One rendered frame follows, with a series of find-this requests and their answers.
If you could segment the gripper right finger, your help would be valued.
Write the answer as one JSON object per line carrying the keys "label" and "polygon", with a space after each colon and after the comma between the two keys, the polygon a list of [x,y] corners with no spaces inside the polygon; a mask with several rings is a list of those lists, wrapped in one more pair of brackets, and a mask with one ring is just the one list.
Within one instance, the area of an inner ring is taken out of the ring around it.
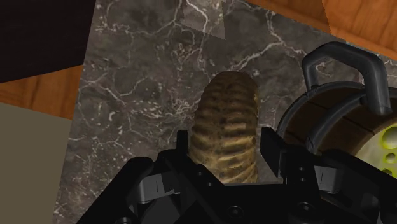
{"label": "gripper right finger", "polygon": [[397,179],[339,149],[315,155],[264,127],[260,153],[283,180],[291,224],[397,224]]}

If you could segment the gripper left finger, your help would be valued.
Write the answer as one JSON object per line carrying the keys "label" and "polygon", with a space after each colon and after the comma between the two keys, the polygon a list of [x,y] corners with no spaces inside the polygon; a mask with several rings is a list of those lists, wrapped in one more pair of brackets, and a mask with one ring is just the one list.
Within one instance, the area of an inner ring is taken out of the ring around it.
{"label": "gripper left finger", "polygon": [[156,160],[129,159],[76,224],[225,224],[224,187],[187,155],[188,133]]}

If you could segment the tan ribbed bread loaf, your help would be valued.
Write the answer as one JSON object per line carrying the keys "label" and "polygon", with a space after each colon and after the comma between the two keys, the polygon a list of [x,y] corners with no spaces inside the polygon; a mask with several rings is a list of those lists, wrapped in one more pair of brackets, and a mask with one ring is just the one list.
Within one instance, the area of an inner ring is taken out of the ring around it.
{"label": "tan ribbed bread loaf", "polygon": [[241,71],[218,73],[200,96],[188,156],[223,184],[257,182],[258,113],[254,79]]}

